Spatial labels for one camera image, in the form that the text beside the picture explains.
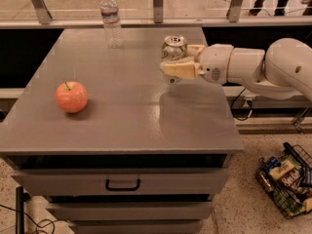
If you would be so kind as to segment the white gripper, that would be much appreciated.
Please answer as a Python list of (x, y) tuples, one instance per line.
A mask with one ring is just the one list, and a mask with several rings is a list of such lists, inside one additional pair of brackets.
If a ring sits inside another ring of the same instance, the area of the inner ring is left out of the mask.
[(181, 79), (196, 79), (201, 76), (210, 83), (225, 84), (227, 67), (234, 47), (225, 44), (188, 45), (186, 54), (190, 58), (167, 60), (160, 63), (161, 70)]

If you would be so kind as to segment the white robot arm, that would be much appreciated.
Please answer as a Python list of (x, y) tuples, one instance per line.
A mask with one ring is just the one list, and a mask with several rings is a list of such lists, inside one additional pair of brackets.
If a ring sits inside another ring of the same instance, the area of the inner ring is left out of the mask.
[(267, 98), (287, 99), (301, 93), (312, 100), (312, 49), (292, 38), (279, 39), (267, 50), (189, 45), (174, 58), (165, 55), (160, 68), (176, 80), (201, 77), (210, 83), (239, 84)]

